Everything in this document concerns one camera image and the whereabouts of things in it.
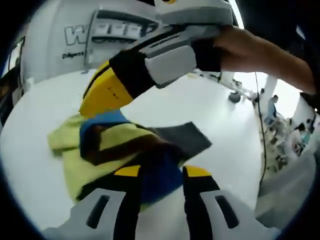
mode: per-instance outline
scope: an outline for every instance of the yellow towel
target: yellow towel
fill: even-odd
[[[97,166],[83,160],[80,157],[79,130],[84,121],[85,118],[80,115],[71,116],[58,129],[47,136],[50,148],[55,151],[62,151],[65,182],[68,193],[74,202],[77,202],[77,196],[84,185],[121,168],[139,154],[137,152],[122,159]],[[151,131],[138,128],[133,123],[116,125],[101,133],[100,150],[150,134],[155,135]]]

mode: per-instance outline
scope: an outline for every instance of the human arm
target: human arm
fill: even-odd
[[[225,27],[214,45],[223,49],[223,71],[263,72],[306,93],[316,93],[313,74],[304,60],[247,30]]]

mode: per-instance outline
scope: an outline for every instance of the black cable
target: black cable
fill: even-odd
[[[262,114],[261,114],[261,109],[260,109],[260,95],[259,95],[259,87],[258,87],[258,78],[257,78],[257,73],[255,72],[254,74],[255,74],[256,91],[257,91],[256,93],[257,93],[258,112],[259,112],[261,131],[262,131],[262,139],[263,139],[263,151],[264,151],[264,168],[263,168],[263,173],[262,173],[262,177],[260,180],[260,184],[261,184],[264,177],[265,177],[265,173],[266,173],[266,169],[267,169],[267,151],[266,151],[264,125],[263,125]]]

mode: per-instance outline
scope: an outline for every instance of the white table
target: white table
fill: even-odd
[[[73,206],[62,161],[51,153],[47,134],[77,113],[93,73],[69,73],[34,85],[15,106],[0,136],[9,186],[41,230],[62,224]],[[253,210],[261,171],[258,123],[251,102],[233,104],[229,93],[211,80],[184,76],[164,89],[150,89],[122,112],[146,127],[194,122],[212,147],[187,163],[206,168],[222,189]],[[182,188],[141,213],[136,232],[136,239],[189,239]]]

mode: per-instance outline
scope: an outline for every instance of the yellow cloth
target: yellow cloth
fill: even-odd
[[[79,130],[84,121],[85,118],[80,115],[71,116],[47,136],[50,148],[62,151],[65,182],[68,193],[74,202],[77,201],[77,196],[84,185],[121,168],[139,153],[97,166],[83,160],[80,157]],[[155,135],[146,129],[138,128],[133,123],[116,125],[101,133],[100,150],[150,134]]]

